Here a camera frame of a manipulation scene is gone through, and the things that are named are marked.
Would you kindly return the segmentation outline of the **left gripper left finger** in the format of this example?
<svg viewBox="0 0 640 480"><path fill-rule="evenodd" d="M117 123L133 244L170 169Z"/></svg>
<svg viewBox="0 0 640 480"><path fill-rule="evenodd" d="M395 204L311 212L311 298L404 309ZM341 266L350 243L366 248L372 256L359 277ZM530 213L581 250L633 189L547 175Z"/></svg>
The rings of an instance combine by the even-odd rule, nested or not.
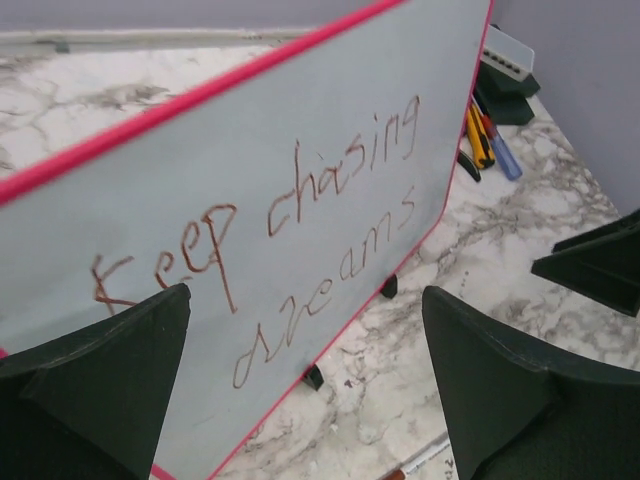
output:
<svg viewBox="0 0 640 480"><path fill-rule="evenodd" d="M146 479L181 361L190 291L1 361L4 479Z"/></svg>

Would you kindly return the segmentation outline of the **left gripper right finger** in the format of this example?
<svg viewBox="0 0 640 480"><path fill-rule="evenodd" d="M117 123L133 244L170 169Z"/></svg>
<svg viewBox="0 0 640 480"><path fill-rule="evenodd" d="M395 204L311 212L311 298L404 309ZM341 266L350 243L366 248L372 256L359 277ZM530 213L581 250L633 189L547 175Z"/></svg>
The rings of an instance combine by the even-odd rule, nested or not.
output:
<svg viewBox="0 0 640 480"><path fill-rule="evenodd" d="M437 286L422 317L461 479L636 479L639 374L568 352Z"/></svg>

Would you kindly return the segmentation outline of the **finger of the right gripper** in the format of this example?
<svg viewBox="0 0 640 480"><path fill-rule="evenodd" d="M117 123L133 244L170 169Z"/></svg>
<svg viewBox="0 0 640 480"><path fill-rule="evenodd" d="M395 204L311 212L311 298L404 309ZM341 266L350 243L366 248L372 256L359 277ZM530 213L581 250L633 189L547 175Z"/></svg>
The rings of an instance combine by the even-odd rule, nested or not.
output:
<svg viewBox="0 0 640 480"><path fill-rule="evenodd" d="M616 221L562 240L554 245L552 252L560 252L562 250L572 248L593 240L603 239L609 235L622 233L638 225L639 217L640 210L636 210Z"/></svg>
<svg viewBox="0 0 640 480"><path fill-rule="evenodd" d="M639 236L569 239L533 262L531 272L619 313L639 313Z"/></svg>

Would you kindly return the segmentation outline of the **white marker pen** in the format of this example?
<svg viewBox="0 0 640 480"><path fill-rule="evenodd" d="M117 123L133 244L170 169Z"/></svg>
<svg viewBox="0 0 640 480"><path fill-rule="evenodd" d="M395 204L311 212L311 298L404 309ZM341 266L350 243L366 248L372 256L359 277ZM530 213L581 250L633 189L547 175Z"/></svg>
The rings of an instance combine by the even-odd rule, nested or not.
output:
<svg viewBox="0 0 640 480"><path fill-rule="evenodd" d="M445 450L450 446L449 440L443 440L441 442L437 442L434 444L430 444L417 452L414 456L412 456L409 460L404 462L395 470L388 473L386 476L382 477L382 480L405 480L410 475L415 473L419 468L421 468L426 462L433 459L440 452Z"/></svg>

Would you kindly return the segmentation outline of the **pink framed whiteboard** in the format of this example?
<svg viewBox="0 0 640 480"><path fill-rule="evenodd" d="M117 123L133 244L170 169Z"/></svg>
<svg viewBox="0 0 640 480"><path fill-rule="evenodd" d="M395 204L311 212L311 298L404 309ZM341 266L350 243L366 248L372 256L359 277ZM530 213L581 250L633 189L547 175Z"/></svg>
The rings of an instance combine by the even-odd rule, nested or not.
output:
<svg viewBox="0 0 640 480"><path fill-rule="evenodd" d="M1 344L183 282L156 453L210 479L438 223L489 1L382 1L1 185Z"/></svg>

